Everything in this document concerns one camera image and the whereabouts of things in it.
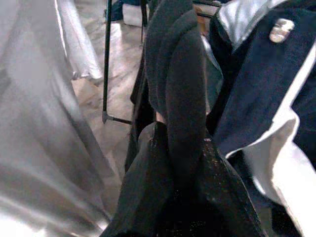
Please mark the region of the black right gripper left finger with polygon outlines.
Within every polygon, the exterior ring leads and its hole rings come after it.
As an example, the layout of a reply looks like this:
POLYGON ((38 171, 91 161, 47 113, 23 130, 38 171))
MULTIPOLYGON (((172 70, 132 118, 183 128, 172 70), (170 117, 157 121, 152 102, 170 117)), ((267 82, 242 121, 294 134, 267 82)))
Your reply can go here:
POLYGON ((161 122, 143 129, 138 153, 122 182, 116 212, 103 237, 153 237, 159 218, 173 195, 167 154, 167 130, 161 122))

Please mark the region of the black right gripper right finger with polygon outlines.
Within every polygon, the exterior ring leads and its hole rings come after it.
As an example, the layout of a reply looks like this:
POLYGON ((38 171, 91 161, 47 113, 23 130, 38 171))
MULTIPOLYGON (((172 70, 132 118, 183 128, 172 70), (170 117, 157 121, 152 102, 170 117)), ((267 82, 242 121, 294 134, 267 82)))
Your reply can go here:
POLYGON ((264 230, 246 187, 212 138, 203 141, 195 188, 202 206, 210 212, 207 222, 216 237, 262 237, 264 230))

